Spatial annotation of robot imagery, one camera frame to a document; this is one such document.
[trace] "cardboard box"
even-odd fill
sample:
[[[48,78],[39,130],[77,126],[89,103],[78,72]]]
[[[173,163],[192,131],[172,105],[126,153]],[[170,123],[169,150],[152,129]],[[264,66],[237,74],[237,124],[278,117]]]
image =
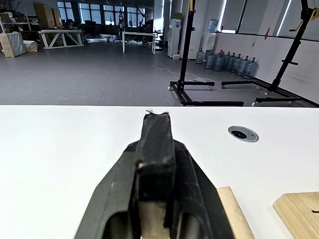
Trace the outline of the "cardboard box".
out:
[[[0,1],[0,9],[6,10],[6,1]]]
[[[10,23],[11,20],[10,20],[10,17],[9,17],[9,14],[7,13],[0,13],[0,17],[1,17],[1,21],[4,22],[4,23]]]
[[[39,18],[39,21],[44,28],[55,27],[52,9],[48,5],[35,3],[34,9],[36,12],[36,16]]]
[[[5,57],[16,57],[26,52],[22,36],[19,32],[1,33],[0,43]]]
[[[183,18],[183,14],[180,12],[175,12],[174,14],[174,19],[182,19]]]
[[[27,52],[36,52],[38,51],[38,44],[35,41],[23,41]]]
[[[55,26],[59,28],[63,28],[62,20],[61,20],[61,15],[60,11],[58,9],[52,9],[53,17],[54,17],[54,24]]]

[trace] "white table frame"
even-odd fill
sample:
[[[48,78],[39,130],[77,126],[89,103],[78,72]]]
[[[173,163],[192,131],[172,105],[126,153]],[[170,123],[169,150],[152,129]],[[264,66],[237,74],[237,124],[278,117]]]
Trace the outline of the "white table frame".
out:
[[[44,48],[43,49],[56,49],[56,48],[66,48],[66,47],[76,47],[76,46],[84,46],[82,44],[82,39],[81,39],[81,30],[41,30],[38,31],[38,33],[41,35],[43,43],[44,43]],[[52,42],[50,43],[50,45],[48,45],[45,35],[48,33],[55,33],[55,36],[52,40]],[[77,40],[75,40],[73,38],[73,36],[70,35],[70,33],[76,33],[77,35]],[[76,45],[67,45],[66,41],[65,41],[65,34],[76,44]],[[62,41],[63,41],[63,46],[53,46],[56,39],[58,39],[58,37],[61,35],[62,37]]]
[[[128,31],[122,31],[122,48],[123,53],[125,53],[125,35],[140,35],[140,36],[152,36],[152,54],[155,55],[155,33],[143,33],[143,32],[128,32]]]

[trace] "metal rack frame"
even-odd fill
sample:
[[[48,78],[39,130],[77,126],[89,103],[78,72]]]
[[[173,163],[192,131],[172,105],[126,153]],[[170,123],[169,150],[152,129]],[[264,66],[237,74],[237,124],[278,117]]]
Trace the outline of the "metal rack frame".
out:
[[[1,17],[0,17],[0,26],[1,26],[2,32],[5,33],[5,29],[4,29],[5,25],[28,25],[29,30],[31,31],[29,18],[28,18],[28,15],[26,14],[26,10],[25,10],[25,6],[24,6],[23,1],[10,0],[10,1],[6,1],[6,2],[8,3],[8,6],[10,8],[12,8],[12,10],[14,10],[14,11],[16,11],[18,9],[18,7],[20,6],[20,4],[22,4],[23,10],[24,10],[24,15],[25,15],[25,18],[26,18],[26,22],[2,22]]]
[[[298,63],[293,62],[292,60],[295,56],[295,53],[297,52],[299,45],[301,44],[301,38],[306,30],[307,24],[313,15],[314,9],[308,7],[307,0],[301,0],[301,3],[302,3],[301,20],[303,20],[302,25],[300,26],[300,28],[296,34],[296,37],[295,37],[287,55],[286,55],[286,58],[284,60],[282,60],[283,64],[282,64],[276,78],[273,80],[272,84],[269,85],[267,83],[259,81],[258,79],[250,80],[250,81],[230,81],[230,82],[223,81],[223,82],[221,82],[221,86],[220,86],[221,88],[224,88],[224,86],[226,86],[226,85],[255,84],[255,85],[257,85],[257,89],[259,89],[259,87],[263,87],[266,89],[266,91],[265,91],[266,96],[268,95],[269,92],[274,92],[274,93],[277,93],[277,94],[283,96],[283,98],[282,97],[281,98],[272,98],[272,97],[256,98],[255,102],[252,103],[252,106],[256,106],[258,103],[262,103],[262,102],[289,102],[289,103],[291,103],[293,101],[302,100],[301,97],[279,88],[281,78],[283,77],[288,65],[289,64],[298,65]]]
[[[243,106],[243,101],[193,101],[188,94],[185,92],[184,86],[208,86],[213,87],[215,82],[186,82],[185,75],[186,75],[186,68],[187,68],[187,61],[188,61],[188,50],[190,44],[190,37],[191,32],[195,30],[193,25],[194,10],[195,8],[195,0],[191,1],[192,8],[189,9],[188,12],[188,19],[187,19],[187,27],[186,27],[186,34],[185,34],[185,44],[183,50],[183,58],[181,63],[180,69],[180,77],[178,81],[171,81],[168,87],[168,90],[173,90],[179,102],[184,106]]]

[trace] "cable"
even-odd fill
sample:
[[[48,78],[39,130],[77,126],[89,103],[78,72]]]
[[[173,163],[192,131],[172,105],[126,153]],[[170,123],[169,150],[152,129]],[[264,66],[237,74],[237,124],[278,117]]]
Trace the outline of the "cable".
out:
[[[168,72],[170,72],[170,73],[172,73],[172,74],[179,75],[179,73],[176,73],[176,72],[171,71],[169,66],[163,66],[163,65],[162,65],[162,66],[163,66],[162,69],[159,68],[159,67],[157,67],[157,66],[154,66],[154,65],[152,65],[152,66],[155,67],[155,68],[158,69],[158,70],[161,70],[161,71],[167,70]],[[186,75],[187,75],[187,74],[188,74],[188,75],[191,75],[191,76],[193,76],[193,77],[195,77],[195,79],[193,79],[193,80],[191,80],[191,81],[204,81],[204,82],[211,81],[211,82],[218,82],[218,81],[213,81],[212,79],[209,79],[209,78],[198,77],[198,76],[196,76],[196,75],[194,75],[193,73],[190,73],[190,72],[186,72]]]

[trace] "table surface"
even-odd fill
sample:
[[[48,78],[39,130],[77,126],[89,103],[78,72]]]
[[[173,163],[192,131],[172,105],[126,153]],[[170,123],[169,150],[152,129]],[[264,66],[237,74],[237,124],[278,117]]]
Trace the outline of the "table surface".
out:
[[[170,113],[174,139],[216,187],[232,188],[255,238],[292,238],[272,204],[319,190],[318,109],[0,106],[1,238],[72,239],[147,109]],[[259,141],[235,139],[232,125]]]
[[[130,31],[122,31],[123,34],[126,35],[143,35],[143,36],[154,36],[156,33],[144,33],[144,32],[130,32]]]

